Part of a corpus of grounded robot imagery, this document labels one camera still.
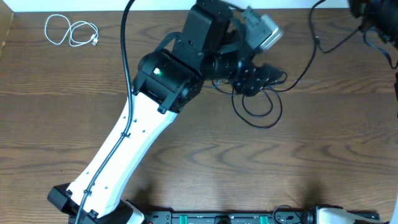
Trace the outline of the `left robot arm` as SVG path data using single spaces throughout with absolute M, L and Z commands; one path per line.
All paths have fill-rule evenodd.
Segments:
M 126 77 L 127 101 L 113 130 L 74 181 L 51 189 L 49 202 L 70 223 L 142 223 L 144 214 L 121 196 L 150 146 L 207 80 L 230 82 L 231 96 L 255 96 L 279 84 L 281 70 L 252 60 L 282 34 L 251 7 L 197 1 L 183 29 L 167 34 L 141 59 L 137 75 Z

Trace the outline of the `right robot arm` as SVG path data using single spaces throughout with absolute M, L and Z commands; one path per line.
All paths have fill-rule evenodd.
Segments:
M 397 70 L 397 64 L 384 49 L 368 41 L 369 31 L 377 33 L 383 43 L 390 43 L 397 48 L 397 0 L 349 0 L 349 9 L 355 18 L 362 18 L 361 25 L 357 28 L 363 33 L 363 42 L 382 53 L 391 69 Z M 370 213 L 351 213 L 342 207 L 334 205 L 316 205 L 304 212 L 300 217 L 301 223 L 326 224 L 326 223 L 382 223 L 382 220 L 371 217 Z

